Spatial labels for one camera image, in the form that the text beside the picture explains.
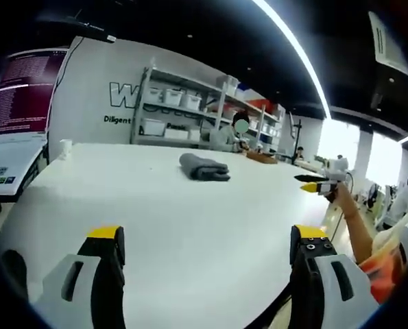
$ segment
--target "chair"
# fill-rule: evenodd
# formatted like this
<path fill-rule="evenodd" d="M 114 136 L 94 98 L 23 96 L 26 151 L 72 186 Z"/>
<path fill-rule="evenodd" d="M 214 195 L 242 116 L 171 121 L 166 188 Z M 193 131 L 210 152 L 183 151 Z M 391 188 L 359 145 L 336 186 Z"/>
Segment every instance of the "chair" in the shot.
<path fill-rule="evenodd" d="M 382 206 L 379 209 L 380 215 L 375 217 L 376 219 L 374 221 L 374 228 L 376 228 L 376 230 L 382 230 L 383 223 L 391 219 L 391 216 L 388 213 L 388 208 L 391 200 L 391 189 L 388 185 L 385 185 L 385 197 L 383 198 Z"/>

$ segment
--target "wooden tray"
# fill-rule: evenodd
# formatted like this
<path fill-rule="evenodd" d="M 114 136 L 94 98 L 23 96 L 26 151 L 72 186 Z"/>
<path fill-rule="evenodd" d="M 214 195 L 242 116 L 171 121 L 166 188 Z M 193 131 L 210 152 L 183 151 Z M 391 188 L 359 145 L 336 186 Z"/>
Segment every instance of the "wooden tray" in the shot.
<path fill-rule="evenodd" d="M 248 159 L 254 160 L 254 161 L 258 161 L 261 163 L 266 163 L 269 165 L 276 165 L 278 163 L 278 161 L 274 158 L 271 158 L 270 156 L 266 156 L 265 154 L 259 154 L 256 152 L 248 152 L 246 154 L 246 157 Z"/>

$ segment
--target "hand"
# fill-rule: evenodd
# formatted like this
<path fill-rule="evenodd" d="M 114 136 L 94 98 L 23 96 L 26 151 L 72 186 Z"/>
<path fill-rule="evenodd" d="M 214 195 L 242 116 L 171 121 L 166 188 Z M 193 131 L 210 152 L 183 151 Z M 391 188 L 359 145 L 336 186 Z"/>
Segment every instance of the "hand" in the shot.
<path fill-rule="evenodd" d="M 348 191 L 347 186 L 345 186 L 344 183 L 338 183 L 334 194 L 336 196 L 335 201 L 342 209 L 344 218 L 351 219 L 355 217 L 355 215 L 358 213 L 358 208 L 352 198 L 352 195 Z"/>
<path fill-rule="evenodd" d="M 241 149 L 244 149 L 245 151 L 249 151 L 249 149 L 250 149 L 250 147 L 248 146 L 248 144 L 245 143 L 245 142 L 243 142 L 243 141 L 240 141 L 239 145 L 240 145 L 240 148 L 241 148 Z"/>

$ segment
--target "white storage bin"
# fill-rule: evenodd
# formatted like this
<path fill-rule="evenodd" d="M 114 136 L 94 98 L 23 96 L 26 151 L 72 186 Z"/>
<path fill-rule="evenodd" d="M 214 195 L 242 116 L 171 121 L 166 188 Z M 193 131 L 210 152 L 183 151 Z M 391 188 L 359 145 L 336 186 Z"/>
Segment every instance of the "white storage bin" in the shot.
<path fill-rule="evenodd" d="M 269 135 L 271 136 L 277 135 L 277 129 L 275 129 L 274 127 L 269 127 Z"/>
<path fill-rule="evenodd" d="M 259 122 L 257 120 L 252 119 L 250 122 L 250 128 L 257 130 L 257 126 L 259 125 Z"/>
<path fill-rule="evenodd" d="M 189 110 L 199 111 L 201 100 L 202 98 L 198 96 L 184 95 L 181 99 L 181 106 Z"/>
<path fill-rule="evenodd" d="M 241 101 L 245 99 L 245 92 L 241 89 L 236 89 L 235 91 L 235 97 Z"/>
<path fill-rule="evenodd" d="M 165 131 L 165 122 L 153 119 L 141 120 L 141 127 L 144 135 L 163 136 Z"/>
<path fill-rule="evenodd" d="M 236 89 L 239 85 L 239 80 L 235 77 L 232 77 L 231 75 L 221 75 L 216 79 L 216 86 L 218 88 L 222 89 L 224 87 L 224 83 L 226 83 L 228 87 L 226 93 L 230 96 L 235 97 Z"/>
<path fill-rule="evenodd" d="M 149 103 L 160 103 L 162 92 L 163 91 L 158 88 L 149 88 L 146 92 L 145 101 Z"/>
<path fill-rule="evenodd" d="M 222 112 L 222 117 L 228 120 L 232 120 L 232 118 L 236 115 L 236 113 L 237 111 L 235 110 L 235 108 L 229 108 Z"/>
<path fill-rule="evenodd" d="M 173 139 L 189 139 L 189 132 L 187 130 L 176 130 L 167 128 L 164 134 L 165 138 L 173 138 Z"/>
<path fill-rule="evenodd" d="M 264 123 L 262 128 L 261 128 L 262 132 L 268 133 L 269 131 L 269 125 L 267 123 Z"/>
<path fill-rule="evenodd" d="M 197 128 L 191 128 L 189 130 L 189 140 L 199 142 L 201 140 L 201 131 Z"/>
<path fill-rule="evenodd" d="M 179 106 L 182 94 L 182 91 L 166 89 L 164 91 L 164 103 L 168 105 Z"/>

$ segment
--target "person in white shirt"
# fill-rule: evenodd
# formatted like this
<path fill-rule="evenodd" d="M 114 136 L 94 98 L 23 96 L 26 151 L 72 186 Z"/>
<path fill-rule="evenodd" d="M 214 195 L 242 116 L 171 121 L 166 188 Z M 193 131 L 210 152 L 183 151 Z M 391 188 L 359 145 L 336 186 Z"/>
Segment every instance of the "person in white shirt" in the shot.
<path fill-rule="evenodd" d="M 249 150 L 248 144 L 240 141 L 240 134 L 247 132 L 250 118 L 246 112 L 238 112 L 232 118 L 232 125 L 210 133 L 210 147 L 215 151 L 239 153 Z"/>
<path fill-rule="evenodd" d="M 408 183 L 407 185 L 397 194 L 396 199 L 391 205 L 389 211 L 391 220 L 397 223 L 406 213 L 408 212 Z M 391 226 L 388 224 L 383 224 L 383 228 L 386 230 Z"/>

